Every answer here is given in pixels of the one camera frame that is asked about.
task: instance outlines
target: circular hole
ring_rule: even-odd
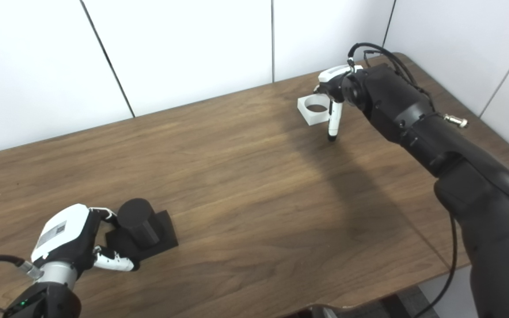
[[[321,113],[322,111],[327,111],[327,107],[323,105],[309,105],[308,109],[315,112],[315,113]]]

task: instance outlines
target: white block with hole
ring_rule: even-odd
[[[331,100],[325,94],[312,94],[297,99],[297,108],[308,125],[315,125],[329,120],[329,104]],[[326,111],[309,110],[309,106],[321,105]]]

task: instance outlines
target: label sticker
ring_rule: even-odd
[[[66,221],[60,223],[57,226],[54,226],[52,229],[46,231],[44,234],[41,235],[40,238],[38,238],[38,242],[35,248],[39,248],[44,243],[48,242],[49,240],[55,238],[59,234],[64,233],[66,229]]]

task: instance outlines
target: black square base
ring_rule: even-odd
[[[160,211],[156,213],[154,217],[162,224],[162,228],[164,229],[164,235],[160,242],[154,246],[141,249],[135,244],[133,239],[131,239],[127,230],[119,228],[105,233],[107,247],[113,248],[121,257],[128,257],[133,261],[141,261],[178,246],[178,239],[176,238],[174,226],[172,225],[172,220],[170,219],[170,215],[168,215],[168,211]]]

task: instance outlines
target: black cylinder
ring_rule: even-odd
[[[154,216],[154,210],[145,199],[131,199],[125,202],[117,213],[117,220],[135,244],[148,248],[160,242],[164,235],[162,225]]]

